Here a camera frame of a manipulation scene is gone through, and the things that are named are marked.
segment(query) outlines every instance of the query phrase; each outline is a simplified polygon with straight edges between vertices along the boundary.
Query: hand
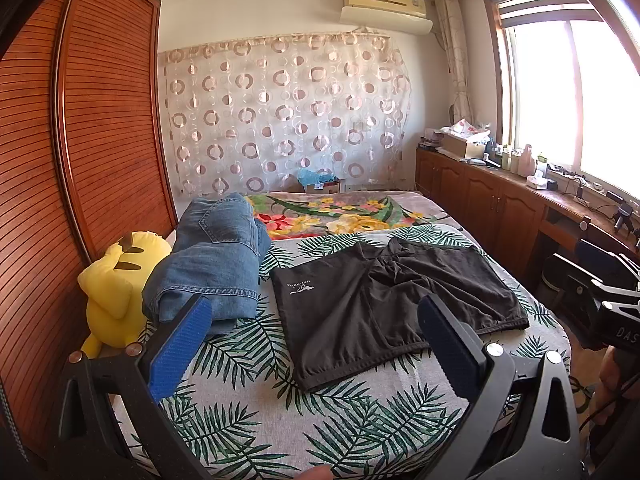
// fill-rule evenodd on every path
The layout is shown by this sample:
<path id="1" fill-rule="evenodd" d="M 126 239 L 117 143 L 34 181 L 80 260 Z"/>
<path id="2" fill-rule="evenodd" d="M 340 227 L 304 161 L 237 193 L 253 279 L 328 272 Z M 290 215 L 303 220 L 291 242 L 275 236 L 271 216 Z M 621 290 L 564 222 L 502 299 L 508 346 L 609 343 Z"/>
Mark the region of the hand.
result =
<path id="1" fill-rule="evenodd" d="M 317 465 L 307 471 L 303 471 L 293 480 L 334 480 L 334 474 L 331 473 L 331 466 Z"/>
<path id="2" fill-rule="evenodd" d="M 600 365 L 600 383 L 596 387 L 595 393 L 596 410 L 599 410 L 607 402 L 615 398 L 620 390 L 618 387 L 618 383 L 620 382 L 620 368 L 613 359 L 614 351 L 615 348 L 613 348 L 613 346 L 607 348 L 607 352 L 605 353 L 602 364 Z M 626 399 L 640 399 L 640 380 L 636 381 L 636 384 L 625 392 L 624 397 Z M 599 413 L 593 418 L 594 423 L 603 425 L 615 408 L 616 403 L 612 402 L 603 410 L 602 413 Z"/>

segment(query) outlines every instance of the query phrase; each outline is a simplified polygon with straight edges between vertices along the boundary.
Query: bed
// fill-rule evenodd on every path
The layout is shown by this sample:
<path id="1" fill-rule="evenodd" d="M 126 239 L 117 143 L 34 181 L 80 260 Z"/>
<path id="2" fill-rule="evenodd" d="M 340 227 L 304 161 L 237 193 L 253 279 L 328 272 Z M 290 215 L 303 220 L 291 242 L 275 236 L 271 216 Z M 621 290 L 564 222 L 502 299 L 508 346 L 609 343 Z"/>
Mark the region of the bed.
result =
<path id="1" fill-rule="evenodd" d="M 303 393 L 292 379 L 269 272 L 357 241 L 386 244 L 396 236 L 456 246 L 476 242 L 435 203 L 412 192 L 273 193 L 248 200 L 273 239 L 260 268 L 257 317 L 203 343 L 176 394 L 162 401 L 166 416 L 212 476 L 225 480 L 292 478 L 321 463 L 330 464 L 337 478 L 380 478 L 423 467 L 466 407 L 437 359 L 429 351 L 406 354 Z M 525 331 L 494 333 L 484 341 L 528 357 L 557 350 L 568 368 L 569 341 L 554 316 L 482 253 L 530 320 Z M 508 399 L 498 427 L 516 402 Z M 114 410 L 136 460 L 152 469 L 120 399 Z"/>

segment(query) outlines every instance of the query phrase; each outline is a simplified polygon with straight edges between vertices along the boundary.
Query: circle pattern curtain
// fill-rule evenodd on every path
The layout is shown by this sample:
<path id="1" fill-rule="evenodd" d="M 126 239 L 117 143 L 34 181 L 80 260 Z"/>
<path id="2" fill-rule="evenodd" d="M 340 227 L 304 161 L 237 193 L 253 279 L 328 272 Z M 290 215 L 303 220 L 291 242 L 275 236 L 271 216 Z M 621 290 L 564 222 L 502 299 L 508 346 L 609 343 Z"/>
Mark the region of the circle pattern curtain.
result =
<path id="1" fill-rule="evenodd" d="M 159 55 L 172 185 L 189 196 L 290 189 L 300 169 L 392 186 L 411 85 L 386 36 L 209 43 Z"/>

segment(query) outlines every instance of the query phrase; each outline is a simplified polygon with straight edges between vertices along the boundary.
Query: wall socket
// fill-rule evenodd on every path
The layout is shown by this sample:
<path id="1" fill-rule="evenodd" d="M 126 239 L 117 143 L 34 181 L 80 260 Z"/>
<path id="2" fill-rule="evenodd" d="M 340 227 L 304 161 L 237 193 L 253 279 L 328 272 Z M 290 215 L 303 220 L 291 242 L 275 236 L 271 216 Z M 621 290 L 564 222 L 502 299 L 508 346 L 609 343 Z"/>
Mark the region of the wall socket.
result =
<path id="1" fill-rule="evenodd" d="M 366 184 L 345 184 L 344 185 L 344 193 L 350 193 L 353 191 L 366 191 Z"/>

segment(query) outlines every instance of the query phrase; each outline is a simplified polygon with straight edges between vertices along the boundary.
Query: black shorts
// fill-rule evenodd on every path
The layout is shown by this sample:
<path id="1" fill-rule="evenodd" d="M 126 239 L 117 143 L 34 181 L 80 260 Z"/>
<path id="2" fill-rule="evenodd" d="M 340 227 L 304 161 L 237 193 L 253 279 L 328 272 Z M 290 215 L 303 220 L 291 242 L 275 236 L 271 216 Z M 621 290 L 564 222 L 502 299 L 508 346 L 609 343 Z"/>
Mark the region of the black shorts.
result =
<path id="1" fill-rule="evenodd" d="M 477 334 L 529 326 L 515 294 L 473 245 L 359 242 L 271 277 L 294 378 L 308 391 L 427 348 L 417 305 L 429 292 Z"/>

